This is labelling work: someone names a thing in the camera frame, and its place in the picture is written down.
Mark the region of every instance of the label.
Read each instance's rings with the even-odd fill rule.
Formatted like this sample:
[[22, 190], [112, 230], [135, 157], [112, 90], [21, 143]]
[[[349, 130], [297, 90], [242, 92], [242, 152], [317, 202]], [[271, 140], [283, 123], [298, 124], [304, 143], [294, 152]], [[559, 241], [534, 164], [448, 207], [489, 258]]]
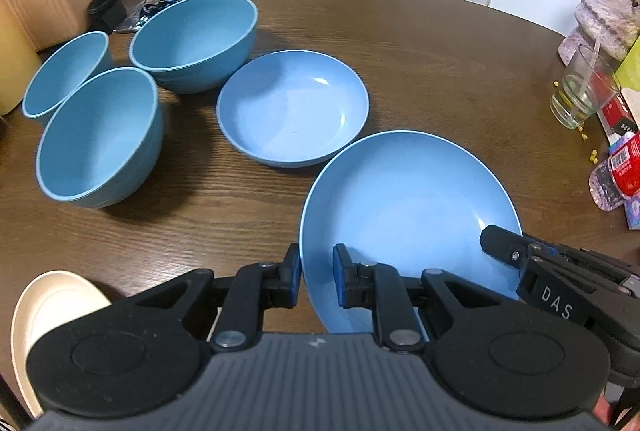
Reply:
[[640, 142], [635, 135], [609, 160], [614, 182], [625, 196], [633, 196], [640, 189]]
[[545, 286], [545, 289], [542, 290], [540, 299], [548, 303], [548, 307], [546, 308], [548, 312], [554, 311], [559, 316], [562, 316], [562, 319], [569, 319], [571, 317], [571, 310], [574, 309], [573, 305], [563, 303], [560, 296], [554, 294], [548, 286]]

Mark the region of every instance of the wood grain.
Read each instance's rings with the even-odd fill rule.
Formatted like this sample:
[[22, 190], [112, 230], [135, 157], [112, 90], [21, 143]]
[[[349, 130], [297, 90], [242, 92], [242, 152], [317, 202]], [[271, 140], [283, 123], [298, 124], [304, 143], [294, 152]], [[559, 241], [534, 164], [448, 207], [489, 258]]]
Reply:
[[[446, 137], [497, 175], [528, 233], [639, 262], [640, 235], [626, 229], [622, 210], [598, 210], [587, 188], [591, 149], [606, 147], [597, 119], [586, 123], [583, 142], [549, 110], [563, 70], [557, 33], [458, 0], [253, 1], [260, 18], [252, 56], [318, 50], [363, 78], [371, 110], [361, 136], [411, 128]], [[129, 63], [129, 41], [111, 37], [120, 65]], [[0, 371], [12, 386], [12, 312], [37, 274], [71, 270], [108, 294], [130, 295], [194, 267], [229, 275], [279, 260], [297, 239], [322, 166], [282, 171], [242, 157], [214, 119], [215, 91], [161, 96], [158, 165], [138, 192], [104, 210], [56, 204], [40, 192], [37, 124], [14, 111], [12, 129], [0, 132]], [[266, 328], [322, 331], [304, 293], [294, 310], [267, 313]]]

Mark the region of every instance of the blue shallow bowl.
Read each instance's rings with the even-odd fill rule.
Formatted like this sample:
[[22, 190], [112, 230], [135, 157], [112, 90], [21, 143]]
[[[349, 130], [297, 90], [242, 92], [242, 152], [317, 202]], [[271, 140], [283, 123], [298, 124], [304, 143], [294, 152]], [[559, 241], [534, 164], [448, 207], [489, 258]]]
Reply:
[[257, 22], [258, 9], [250, 0], [180, 1], [136, 33], [129, 59], [167, 90], [210, 90], [249, 56]]
[[521, 234], [513, 204], [484, 164], [444, 138], [417, 131], [368, 136], [341, 151], [311, 187], [300, 223], [306, 289], [331, 333], [370, 332], [371, 312], [338, 306], [332, 249], [420, 277], [442, 268], [516, 298], [518, 272], [486, 255], [480, 232]]
[[325, 54], [275, 52], [240, 68], [216, 107], [226, 139], [274, 167], [331, 158], [360, 132], [369, 96], [358, 74]]
[[72, 91], [112, 67], [107, 34], [89, 32], [70, 40], [33, 75], [24, 92], [23, 114], [47, 125]]
[[36, 155], [38, 184], [59, 202], [113, 205], [143, 184], [161, 143], [154, 80], [116, 68], [84, 83], [53, 115]]

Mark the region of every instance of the glass cup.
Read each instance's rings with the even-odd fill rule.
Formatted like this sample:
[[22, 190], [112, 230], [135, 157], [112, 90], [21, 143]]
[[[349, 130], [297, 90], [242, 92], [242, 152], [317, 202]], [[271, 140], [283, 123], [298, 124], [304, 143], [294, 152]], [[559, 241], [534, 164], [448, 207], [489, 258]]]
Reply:
[[596, 56], [591, 68], [591, 59], [593, 49], [578, 46], [549, 101], [556, 119], [569, 129], [576, 129], [620, 91], [618, 79], [606, 61]]

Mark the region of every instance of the red box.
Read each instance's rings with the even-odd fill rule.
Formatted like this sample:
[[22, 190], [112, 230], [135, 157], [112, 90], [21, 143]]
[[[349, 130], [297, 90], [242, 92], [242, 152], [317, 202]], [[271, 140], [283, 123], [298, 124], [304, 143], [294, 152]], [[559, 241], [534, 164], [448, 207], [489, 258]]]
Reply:
[[606, 106], [602, 108], [602, 113], [614, 133], [624, 135], [627, 131], [634, 133], [638, 131], [636, 121], [634, 121], [633, 116], [619, 95], [614, 96]]

